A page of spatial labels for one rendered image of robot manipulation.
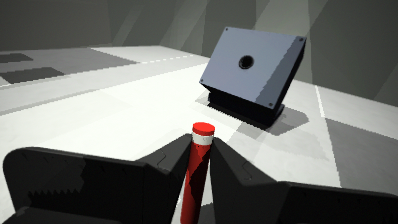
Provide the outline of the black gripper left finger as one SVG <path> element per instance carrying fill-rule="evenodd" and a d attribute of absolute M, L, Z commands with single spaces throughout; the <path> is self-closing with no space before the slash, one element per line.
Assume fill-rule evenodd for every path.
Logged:
<path fill-rule="evenodd" d="M 33 207 L 122 224 L 171 224 L 191 143 L 186 133 L 135 161 L 23 147 L 7 153 L 3 172 L 15 212 Z"/>

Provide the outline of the red peg with white band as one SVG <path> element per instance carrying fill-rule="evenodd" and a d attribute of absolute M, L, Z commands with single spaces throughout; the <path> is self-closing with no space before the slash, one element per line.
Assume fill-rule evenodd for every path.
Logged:
<path fill-rule="evenodd" d="M 215 127 L 197 122 L 192 127 L 192 143 L 180 216 L 181 224 L 198 224 Z"/>

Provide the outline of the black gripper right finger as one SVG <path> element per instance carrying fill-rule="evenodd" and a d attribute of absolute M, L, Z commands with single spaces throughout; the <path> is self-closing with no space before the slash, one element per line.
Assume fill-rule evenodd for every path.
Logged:
<path fill-rule="evenodd" d="M 216 224 L 398 224 L 398 196 L 277 181 L 219 137 L 210 151 Z"/>

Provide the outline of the grey sloped panel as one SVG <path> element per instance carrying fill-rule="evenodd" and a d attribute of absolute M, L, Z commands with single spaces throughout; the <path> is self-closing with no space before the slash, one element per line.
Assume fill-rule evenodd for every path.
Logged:
<path fill-rule="evenodd" d="M 304 54 L 304 36 L 226 27 L 199 80 L 208 101 L 272 127 Z"/>

